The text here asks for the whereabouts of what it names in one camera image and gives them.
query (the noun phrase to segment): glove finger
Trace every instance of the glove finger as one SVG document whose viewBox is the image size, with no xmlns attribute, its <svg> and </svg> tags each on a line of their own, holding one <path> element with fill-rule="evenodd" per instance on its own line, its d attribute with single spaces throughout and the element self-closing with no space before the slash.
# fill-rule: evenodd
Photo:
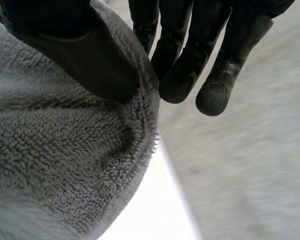
<svg viewBox="0 0 300 240">
<path fill-rule="evenodd" d="M 188 28 L 194 0 L 160 0 L 162 32 L 152 57 L 159 80 L 178 58 Z"/>
<path fill-rule="evenodd" d="M 195 0 L 186 46 L 159 84 L 163 100 L 183 102 L 196 84 L 231 13 L 222 1 Z"/>
<path fill-rule="evenodd" d="M 156 37 L 159 0 L 129 0 L 133 32 L 149 55 Z"/>
<path fill-rule="evenodd" d="M 137 73 L 92 6 L 67 35 L 14 24 L 2 10 L 0 22 L 17 39 L 53 60 L 90 93 L 119 103 L 134 96 Z"/>
</svg>

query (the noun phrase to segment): black glove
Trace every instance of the black glove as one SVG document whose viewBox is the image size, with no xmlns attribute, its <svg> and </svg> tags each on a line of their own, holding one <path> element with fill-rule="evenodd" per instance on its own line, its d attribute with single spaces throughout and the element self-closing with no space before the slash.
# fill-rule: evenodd
<svg viewBox="0 0 300 240">
<path fill-rule="evenodd" d="M 90 0 L 0 0 L 0 22 L 86 90 L 125 103 L 138 79 Z"/>
<path fill-rule="evenodd" d="M 152 57 L 160 96 L 167 102 L 184 101 L 196 84 L 228 18 L 225 37 L 207 80 L 196 98 L 200 112 L 221 114 L 237 76 L 252 48 L 271 28 L 271 18 L 294 0 L 129 0 L 133 31 L 150 52 L 159 10 L 162 32 Z M 189 38 L 184 43 L 190 14 Z"/>
</svg>

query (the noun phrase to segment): light gray surface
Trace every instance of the light gray surface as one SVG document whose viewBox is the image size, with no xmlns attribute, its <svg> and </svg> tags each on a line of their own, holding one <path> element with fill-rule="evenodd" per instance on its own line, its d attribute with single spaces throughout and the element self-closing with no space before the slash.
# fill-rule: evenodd
<svg viewBox="0 0 300 240">
<path fill-rule="evenodd" d="M 109 4 L 132 26 L 127 1 Z M 160 103 L 175 171 L 205 240 L 300 240 L 300 0 L 252 50 L 226 111 L 207 117 L 195 97 L 220 44 L 185 102 Z"/>
<path fill-rule="evenodd" d="M 87 92 L 0 24 L 0 239 L 97 239 L 155 150 L 154 70 L 124 21 L 92 2 L 136 69 L 139 88 L 126 104 Z"/>
</svg>

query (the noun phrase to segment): fingertip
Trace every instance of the fingertip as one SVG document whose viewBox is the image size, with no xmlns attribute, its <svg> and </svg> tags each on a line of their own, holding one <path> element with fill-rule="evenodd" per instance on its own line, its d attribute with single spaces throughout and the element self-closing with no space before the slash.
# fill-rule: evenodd
<svg viewBox="0 0 300 240">
<path fill-rule="evenodd" d="M 215 117 L 222 114 L 229 102 L 230 94 L 219 83 L 210 83 L 201 88 L 195 99 L 196 108 L 204 115 Z"/>
</svg>

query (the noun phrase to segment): gray terry cloth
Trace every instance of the gray terry cloth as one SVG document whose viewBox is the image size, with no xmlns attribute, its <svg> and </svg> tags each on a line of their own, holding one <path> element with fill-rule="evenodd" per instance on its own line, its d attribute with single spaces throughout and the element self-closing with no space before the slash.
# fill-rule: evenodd
<svg viewBox="0 0 300 240">
<path fill-rule="evenodd" d="M 155 149 L 158 81 L 134 33 L 91 3 L 139 75 L 125 105 L 82 88 L 0 25 L 0 239 L 95 240 L 137 190 Z"/>
</svg>

